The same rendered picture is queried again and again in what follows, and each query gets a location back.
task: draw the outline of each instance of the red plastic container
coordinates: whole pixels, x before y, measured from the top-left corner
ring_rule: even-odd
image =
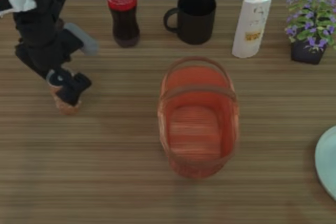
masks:
[[[205,178],[222,169],[237,146],[238,114],[233,84],[218,63],[203,57],[173,63],[158,107],[160,141],[173,170]]]

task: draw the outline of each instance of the white bottle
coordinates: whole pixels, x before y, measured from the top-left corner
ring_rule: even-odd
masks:
[[[259,51],[272,0],[243,0],[232,54],[249,58]]]

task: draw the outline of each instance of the wooden table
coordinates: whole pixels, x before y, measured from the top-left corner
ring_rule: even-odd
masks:
[[[75,117],[58,114],[46,84],[13,54],[11,17],[0,20],[0,223],[335,223],[313,158],[336,124],[335,53],[318,66],[290,61],[287,11],[275,1],[260,53],[231,56],[240,3],[220,1],[212,40],[189,46],[162,24],[176,1],[140,1],[141,42],[120,49],[105,1],[69,1],[63,18],[101,47],[70,64],[94,82]],[[185,56],[223,64],[241,107],[239,153],[197,182],[169,168],[156,118],[165,69]]]

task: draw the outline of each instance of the person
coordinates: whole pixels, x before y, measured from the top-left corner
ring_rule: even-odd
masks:
[[[15,55],[47,81],[59,111],[73,115],[79,109],[80,95],[92,83],[84,74],[74,74],[62,65],[79,49],[95,55],[98,44],[77,25],[60,18],[65,1],[0,0],[0,16],[13,13],[20,34]]]

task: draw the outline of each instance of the coca-cola bottle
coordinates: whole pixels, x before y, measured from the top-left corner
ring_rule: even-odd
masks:
[[[135,46],[140,38],[137,0],[107,0],[113,18],[113,36],[121,47]]]

